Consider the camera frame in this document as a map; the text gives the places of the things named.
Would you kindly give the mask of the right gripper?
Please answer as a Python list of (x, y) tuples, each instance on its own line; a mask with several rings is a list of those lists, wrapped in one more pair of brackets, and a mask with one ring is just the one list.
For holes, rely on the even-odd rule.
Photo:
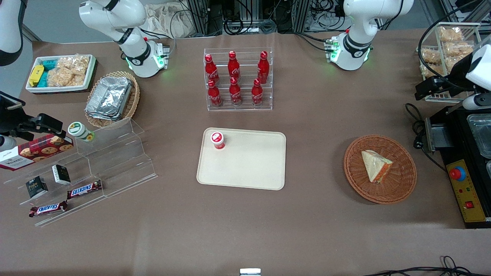
[[(0, 134), (13, 138), (21, 138), (26, 141), (32, 141), (35, 133), (64, 133), (63, 122), (40, 113), (36, 117), (29, 118), (23, 122), (26, 116), (23, 107), (26, 102), (0, 92)], [(15, 129), (23, 122), (23, 129)]]

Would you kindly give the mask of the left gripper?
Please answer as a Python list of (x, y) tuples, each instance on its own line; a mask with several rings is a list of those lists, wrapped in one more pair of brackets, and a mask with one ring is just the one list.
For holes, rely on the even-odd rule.
[[(458, 61), (451, 70), (451, 82), (463, 89), (491, 89), (491, 46), (484, 45)], [(446, 77), (431, 76), (416, 88), (416, 101), (446, 101), (452, 99), (448, 89), (453, 86)]]

